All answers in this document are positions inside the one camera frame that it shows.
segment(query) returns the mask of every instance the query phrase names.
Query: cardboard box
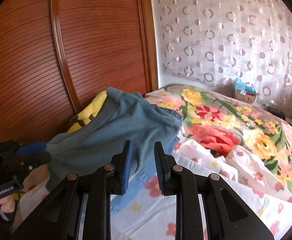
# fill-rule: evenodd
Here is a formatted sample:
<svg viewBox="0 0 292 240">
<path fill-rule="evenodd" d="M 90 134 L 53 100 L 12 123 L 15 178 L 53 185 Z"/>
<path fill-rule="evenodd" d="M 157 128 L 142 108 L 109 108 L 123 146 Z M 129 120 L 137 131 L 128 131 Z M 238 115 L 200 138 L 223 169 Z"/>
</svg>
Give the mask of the cardboard box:
<svg viewBox="0 0 292 240">
<path fill-rule="evenodd" d="M 234 98 L 245 103 L 253 104 L 256 98 L 256 93 L 252 94 L 244 90 L 236 89 Z"/>
</svg>

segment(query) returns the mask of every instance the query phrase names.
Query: curtain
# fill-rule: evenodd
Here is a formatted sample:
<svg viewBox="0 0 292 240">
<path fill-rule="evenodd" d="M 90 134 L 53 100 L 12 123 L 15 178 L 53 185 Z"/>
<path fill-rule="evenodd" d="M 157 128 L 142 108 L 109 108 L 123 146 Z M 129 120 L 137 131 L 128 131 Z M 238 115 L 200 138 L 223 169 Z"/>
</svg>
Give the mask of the curtain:
<svg viewBox="0 0 292 240">
<path fill-rule="evenodd" d="M 167 71 L 206 86 L 240 77 L 279 108 L 292 94 L 292 14 L 281 0 L 156 0 Z"/>
</svg>

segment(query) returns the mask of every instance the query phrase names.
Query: floral bedspread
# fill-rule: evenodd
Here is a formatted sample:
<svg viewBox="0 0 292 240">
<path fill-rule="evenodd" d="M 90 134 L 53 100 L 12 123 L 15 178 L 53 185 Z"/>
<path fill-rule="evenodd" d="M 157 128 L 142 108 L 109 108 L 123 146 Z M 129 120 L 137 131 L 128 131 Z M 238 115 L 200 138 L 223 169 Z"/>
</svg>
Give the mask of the floral bedspread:
<svg viewBox="0 0 292 240">
<path fill-rule="evenodd" d="M 292 127 L 287 122 L 257 106 L 190 85 L 170 84 L 145 98 L 183 115 L 183 136 L 211 149 L 215 157 L 227 157 L 236 145 L 243 146 L 281 182 L 275 190 L 285 187 L 292 195 Z"/>
</svg>

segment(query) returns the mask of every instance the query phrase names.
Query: silver rivet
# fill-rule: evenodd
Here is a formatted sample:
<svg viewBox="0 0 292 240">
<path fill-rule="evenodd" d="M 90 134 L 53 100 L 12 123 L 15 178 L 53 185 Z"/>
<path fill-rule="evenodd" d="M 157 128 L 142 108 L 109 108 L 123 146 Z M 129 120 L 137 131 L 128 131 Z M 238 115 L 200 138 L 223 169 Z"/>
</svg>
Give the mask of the silver rivet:
<svg viewBox="0 0 292 240">
<path fill-rule="evenodd" d="M 70 173 L 70 174 L 68 174 L 68 176 L 67 176 L 67 179 L 69 179 L 69 180 L 74 180 L 74 179 L 76 179 L 77 178 L 77 175 L 75 174 L 75 173 Z"/>
<path fill-rule="evenodd" d="M 174 169 L 174 171 L 182 171 L 183 167 L 180 165 L 175 165 L 175 166 L 173 166 L 173 169 Z"/>
<path fill-rule="evenodd" d="M 107 170 L 107 171 L 112 171 L 113 169 L 114 169 L 114 166 L 113 166 L 113 164 L 107 164 L 107 165 L 105 165 L 105 170 Z"/>
<path fill-rule="evenodd" d="M 210 175 L 210 177 L 212 180 L 219 180 L 219 178 L 220 178 L 219 175 L 216 173 L 213 173 L 212 175 Z"/>
</svg>

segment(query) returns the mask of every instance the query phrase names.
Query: yellow garment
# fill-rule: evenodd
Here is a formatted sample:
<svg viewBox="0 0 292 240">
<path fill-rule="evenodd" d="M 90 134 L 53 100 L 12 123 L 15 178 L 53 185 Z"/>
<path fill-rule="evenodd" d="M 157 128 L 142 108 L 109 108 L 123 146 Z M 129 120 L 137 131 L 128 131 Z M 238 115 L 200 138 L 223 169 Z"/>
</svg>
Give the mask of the yellow garment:
<svg viewBox="0 0 292 240">
<path fill-rule="evenodd" d="M 93 101 L 83 110 L 81 111 L 77 116 L 79 121 L 83 121 L 85 125 L 90 123 L 90 116 L 96 117 L 99 111 L 101 110 L 105 100 L 107 98 L 107 92 L 102 91 L 100 92 Z M 76 122 L 72 125 L 72 127 L 68 130 L 68 132 L 74 132 L 81 128 L 81 125 Z"/>
</svg>

